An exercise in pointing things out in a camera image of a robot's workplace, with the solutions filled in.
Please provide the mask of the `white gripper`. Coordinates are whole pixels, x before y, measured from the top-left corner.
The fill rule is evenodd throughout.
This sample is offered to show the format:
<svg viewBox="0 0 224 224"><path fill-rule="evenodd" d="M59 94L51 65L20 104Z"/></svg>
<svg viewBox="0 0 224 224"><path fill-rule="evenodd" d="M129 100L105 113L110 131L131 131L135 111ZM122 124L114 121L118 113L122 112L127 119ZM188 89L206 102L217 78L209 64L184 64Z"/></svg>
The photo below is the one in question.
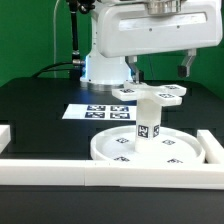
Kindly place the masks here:
<svg viewBox="0 0 224 224"><path fill-rule="evenodd" d="M180 12L164 15L150 14L144 3L108 5L98 15L98 51L105 57L126 56L137 84L144 72L135 55L187 50L178 66L178 76L185 78L196 48L216 46L222 36L221 0L185 0Z"/></svg>

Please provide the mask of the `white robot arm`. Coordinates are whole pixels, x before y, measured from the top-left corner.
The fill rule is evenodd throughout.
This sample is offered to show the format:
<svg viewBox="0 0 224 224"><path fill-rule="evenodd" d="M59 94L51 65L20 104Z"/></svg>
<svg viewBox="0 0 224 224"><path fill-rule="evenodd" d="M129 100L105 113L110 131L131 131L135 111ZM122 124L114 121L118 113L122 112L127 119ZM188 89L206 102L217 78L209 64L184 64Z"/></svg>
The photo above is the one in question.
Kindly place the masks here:
<svg viewBox="0 0 224 224"><path fill-rule="evenodd" d="M222 0L88 0L92 46L82 85L105 91L138 82L139 55L184 51L178 75L190 75L199 48L223 37Z"/></svg>

